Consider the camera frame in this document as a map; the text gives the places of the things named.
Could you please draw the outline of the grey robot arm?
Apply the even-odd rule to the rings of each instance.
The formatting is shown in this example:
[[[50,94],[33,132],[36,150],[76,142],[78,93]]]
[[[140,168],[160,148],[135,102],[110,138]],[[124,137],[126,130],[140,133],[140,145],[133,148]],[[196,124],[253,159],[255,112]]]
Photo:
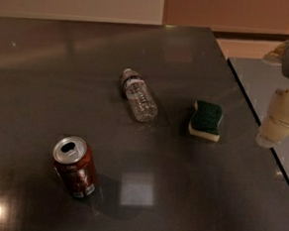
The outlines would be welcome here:
[[[289,79],[289,39],[264,55],[262,61],[280,65],[283,76]],[[289,87],[276,89],[270,98],[267,112],[258,129],[256,143],[263,148],[273,148],[289,136]]]

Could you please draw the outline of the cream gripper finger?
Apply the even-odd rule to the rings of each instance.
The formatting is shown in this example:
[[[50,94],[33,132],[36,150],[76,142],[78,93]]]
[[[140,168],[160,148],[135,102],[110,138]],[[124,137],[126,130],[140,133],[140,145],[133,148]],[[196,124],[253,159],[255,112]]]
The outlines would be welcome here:
[[[289,136],[289,88],[276,89],[258,129],[256,143],[273,148]]]

